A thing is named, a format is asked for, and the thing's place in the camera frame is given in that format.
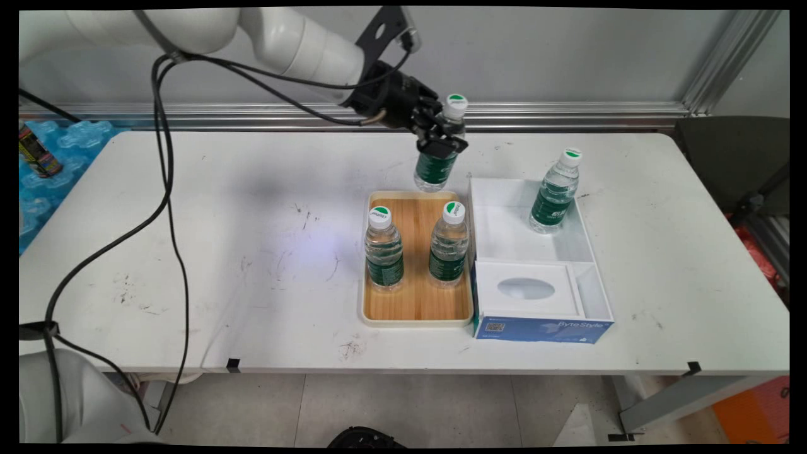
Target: white acrylic box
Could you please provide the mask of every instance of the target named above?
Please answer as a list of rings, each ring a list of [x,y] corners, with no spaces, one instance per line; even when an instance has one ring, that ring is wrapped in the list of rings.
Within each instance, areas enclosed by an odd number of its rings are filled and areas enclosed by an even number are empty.
[[[475,337],[595,343],[613,324],[579,206],[560,230],[528,224],[541,182],[470,180]]]

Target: gray floor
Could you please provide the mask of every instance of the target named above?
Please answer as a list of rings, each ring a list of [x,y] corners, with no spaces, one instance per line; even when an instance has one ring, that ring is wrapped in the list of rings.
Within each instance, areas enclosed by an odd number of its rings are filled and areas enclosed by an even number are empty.
[[[179,387],[161,437],[322,448],[349,426],[368,426],[409,448],[540,447],[552,445],[577,403],[588,404],[597,443],[609,444],[618,403],[598,376],[207,374]],[[725,436],[707,409],[636,443]]]

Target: white table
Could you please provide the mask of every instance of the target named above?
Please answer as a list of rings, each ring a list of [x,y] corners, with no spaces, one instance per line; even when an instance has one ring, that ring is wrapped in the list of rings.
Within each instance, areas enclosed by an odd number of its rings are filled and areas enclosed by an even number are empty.
[[[477,341],[470,326],[361,322],[367,197],[416,190],[414,136],[177,132],[172,200],[190,282],[186,370],[226,372],[233,359],[241,372],[628,376],[681,375],[696,361],[702,372],[680,383],[708,383],[705,397],[788,373],[788,310],[669,137],[467,140],[446,187],[463,200],[472,175],[540,179],[564,147],[585,152],[579,204],[616,318],[596,345]],[[115,137],[20,258],[19,321],[41,320],[59,280],[145,219],[162,191],[153,132]],[[55,319],[67,339],[124,370],[169,372],[182,355],[182,302],[161,216],[80,273]],[[19,344],[20,354],[42,349]],[[709,376],[723,377],[713,384]],[[643,405],[654,398],[626,413],[642,410],[639,426],[655,421]]]

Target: white bottle cap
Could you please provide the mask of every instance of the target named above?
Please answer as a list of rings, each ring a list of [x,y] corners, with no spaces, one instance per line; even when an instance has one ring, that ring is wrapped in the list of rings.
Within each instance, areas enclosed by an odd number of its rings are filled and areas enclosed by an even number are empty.
[[[465,110],[468,108],[468,99],[465,96],[457,95],[456,93],[448,95],[445,98],[445,108],[443,108],[443,115],[452,120],[462,120],[465,115]]]
[[[577,167],[580,165],[580,160],[583,159],[583,154],[580,153],[580,150],[576,148],[567,148],[563,150],[563,154],[560,155],[560,162],[563,163],[564,166],[569,167]]]
[[[367,219],[370,220],[370,227],[373,229],[384,230],[392,224],[392,213],[387,207],[375,207],[370,210]]]
[[[465,205],[449,202],[443,207],[443,221],[451,225],[461,224],[465,220]]]

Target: white robotic arm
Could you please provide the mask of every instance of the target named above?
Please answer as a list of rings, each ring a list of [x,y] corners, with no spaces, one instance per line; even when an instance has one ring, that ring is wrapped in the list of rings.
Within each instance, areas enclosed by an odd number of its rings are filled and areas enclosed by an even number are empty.
[[[146,10],[157,29],[182,51],[208,54],[232,41],[241,26],[255,57],[277,74],[305,81],[353,85],[364,53],[317,22],[286,7]],[[80,45],[157,45],[131,11],[20,11],[19,63],[55,48]],[[314,91],[332,103],[346,90]]]
[[[420,47],[405,8],[383,6],[356,44],[287,7],[146,10],[159,34],[184,53],[207,54],[230,43],[241,27],[255,57],[275,74],[355,90],[308,86],[320,97],[365,117],[382,117],[388,128],[418,136],[417,149],[444,158],[467,143],[442,131],[435,115],[437,93],[378,58],[397,39],[407,52]],[[19,64],[48,50],[80,45],[159,45],[133,11],[20,11]]]

